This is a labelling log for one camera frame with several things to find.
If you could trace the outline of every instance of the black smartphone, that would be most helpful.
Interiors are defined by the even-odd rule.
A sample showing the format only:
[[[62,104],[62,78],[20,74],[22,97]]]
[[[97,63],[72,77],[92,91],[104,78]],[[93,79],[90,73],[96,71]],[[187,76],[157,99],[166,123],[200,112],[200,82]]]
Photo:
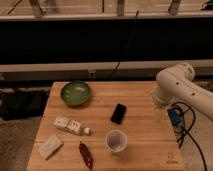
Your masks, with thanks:
[[[116,124],[121,124],[121,121],[123,120],[124,114],[126,112],[126,108],[127,107],[122,104],[117,104],[112,114],[111,121]]]

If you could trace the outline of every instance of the black wall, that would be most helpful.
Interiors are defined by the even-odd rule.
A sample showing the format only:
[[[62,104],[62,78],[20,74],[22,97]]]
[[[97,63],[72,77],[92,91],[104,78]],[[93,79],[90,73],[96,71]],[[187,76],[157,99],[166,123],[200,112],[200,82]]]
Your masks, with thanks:
[[[0,22],[0,64],[213,59],[212,18],[134,22]]]

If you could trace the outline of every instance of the floor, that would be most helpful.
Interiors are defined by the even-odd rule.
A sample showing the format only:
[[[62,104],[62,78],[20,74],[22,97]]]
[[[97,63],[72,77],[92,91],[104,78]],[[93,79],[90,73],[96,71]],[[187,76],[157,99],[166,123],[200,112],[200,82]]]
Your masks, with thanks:
[[[208,170],[213,170],[213,124],[204,115],[196,113],[197,121],[191,134],[201,146]],[[24,171],[31,153],[33,141],[39,127],[41,117],[33,117],[15,121],[0,121],[0,170]],[[181,148],[186,168],[185,171],[204,170],[200,154],[189,139],[185,138]]]

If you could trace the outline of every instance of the black cable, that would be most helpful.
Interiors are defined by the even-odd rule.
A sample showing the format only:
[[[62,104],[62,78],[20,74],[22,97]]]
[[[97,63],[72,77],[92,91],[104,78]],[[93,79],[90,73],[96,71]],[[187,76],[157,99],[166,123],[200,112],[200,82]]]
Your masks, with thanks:
[[[179,104],[182,104],[182,105],[187,106],[188,109],[185,110],[185,111],[183,111],[182,108],[179,106]],[[194,125],[194,123],[195,123],[195,120],[196,120],[196,115],[195,115],[194,110],[191,108],[191,106],[187,105],[187,104],[184,103],[184,102],[176,102],[176,103],[172,104],[171,106],[172,106],[175,110],[178,110],[179,113],[180,113],[180,116],[183,117],[183,123],[182,123],[183,125],[178,125],[178,126],[176,126],[176,128],[180,128],[181,131],[175,132],[175,133],[179,133],[179,134],[181,135],[181,137],[178,138],[178,140],[177,140],[177,142],[180,142],[180,143],[179,143],[179,147],[181,148],[181,146],[182,146],[182,144],[183,144],[183,141],[184,141],[184,137],[185,137],[186,135],[188,135],[188,136],[192,139],[192,141],[195,143],[196,147],[198,148],[199,153],[200,153],[201,158],[202,158],[202,161],[203,161],[204,171],[207,171],[207,164],[206,164],[206,160],[205,160],[205,157],[204,157],[204,155],[203,155],[203,152],[202,152],[202,150],[201,150],[199,144],[197,143],[197,141],[196,141],[196,140],[192,137],[192,135],[189,133],[189,131],[192,129],[192,127],[193,127],[193,125]],[[189,128],[186,129],[186,128],[185,128],[185,117],[184,117],[184,115],[185,115],[188,111],[191,111],[191,112],[192,112],[192,114],[193,114],[193,121],[192,121],[192,123],[190,124]]]
[[[17,2],[15,2],[15,4],[12,6],[12,8],[7,12],[7,15],[10,15],[11,12],[14,11],[14,9],[22,2],[23,0],[18,0]]]
[[[184,102],[176,102],[176,103],[174,103],[174,104],[172,104],[171,106],[178,106],[178,104],[182,104],[182,105],[185,105],[185,106],[187,106],[188,107],[188,109],[192,112],[192,114],[193,114],[193,120],[192,120],[192,123],[190,124],[190,126],[189,126],[189,128],[186,130],[186,132],[185,133],[183,133],[183,135],[180,137],[180,138],[178,138],[178,142],[180,142],[180,141],[182,141],[182,138],[184,138],[185,136],[186,136],[186,134],[192,129],[192,127],[194,126],[194,123],[195,123],[195,121],[196,121],[196,115],[195,115],[195,112],[194,112],[194,110],[192,109],[192,107],[191,106],[189,106],[189,105],[187,105],[186,103],[184,103]],[[181,111],[183,112],[183,115],[186,113],[186,112],[188,112],[189,110],[186,110],[186,111],[183,111],[182,109],[181,109]]]
[[[135,19],[134,19],[134,22],[133,22],[133,25],[132,25],[132,29],[131,29],[131,33],[130,33],[129,39],[128,39],[127,43],[126,43],[126,46],[125,46],[125,49],[123,51],[122,57],[119,59],[116,67],[113,69],[113,71],[109,74],[109,76],[107,78],[111,78],[113,76],[113,74],[118,70],[118,67],[119,67],[119,65],[121,63],[121,60],[123,58],[125,58],[128,50],[129,50],[130,44],[132,43],[132,40],[133,40],[134,35],[135,35],[135,26],[136,26],[136,22],[137,22],[137,19],[138,19],[138,15],[139,15],[139,10],[136,12]]]
[[[195,143],[196,147],[198,148],[199,150],[199,153],[201,155],[201,158],[202,158],[202,161],[203,161],[203,166],[204,166],[204,171],[207,171],[207,164],[206,164],[206,160],[205,160],[205,157],[203,155],[203,152],[199,146],[199,144],[197,143],[197,141],[192,137],[192,135],[189,133],[188,130],[186,130],[184,127],[181,127],[185,132],[186,134],[192,139],[192,141]]]

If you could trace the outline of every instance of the white paper cup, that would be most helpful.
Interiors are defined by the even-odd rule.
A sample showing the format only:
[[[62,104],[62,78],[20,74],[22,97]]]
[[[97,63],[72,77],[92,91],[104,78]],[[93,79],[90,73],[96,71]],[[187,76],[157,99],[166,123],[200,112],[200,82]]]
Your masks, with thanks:
[[[111,130],[105,137],[106,146],[112,152],[123,151],[127,146],[127,136],[120,130]]]

